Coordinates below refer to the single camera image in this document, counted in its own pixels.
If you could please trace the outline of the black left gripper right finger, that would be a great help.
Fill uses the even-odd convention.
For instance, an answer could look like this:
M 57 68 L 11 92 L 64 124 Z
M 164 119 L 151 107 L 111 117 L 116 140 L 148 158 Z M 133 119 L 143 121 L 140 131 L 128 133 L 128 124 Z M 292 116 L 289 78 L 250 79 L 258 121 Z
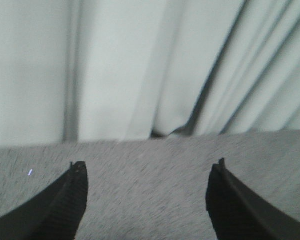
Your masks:
M 224 158 L 212 166 L 205 202 L 219 240 L 300 240 L 300 222 L 241 182 Z

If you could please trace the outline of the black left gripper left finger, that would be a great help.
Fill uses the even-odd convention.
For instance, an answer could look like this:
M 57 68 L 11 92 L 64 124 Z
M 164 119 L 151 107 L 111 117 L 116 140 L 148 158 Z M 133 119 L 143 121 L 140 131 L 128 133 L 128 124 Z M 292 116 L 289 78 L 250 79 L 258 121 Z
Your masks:
M 0 240 L 73 240 L 88 202 L 85 162 L 71 163 L 38 195 L 0 217 Z

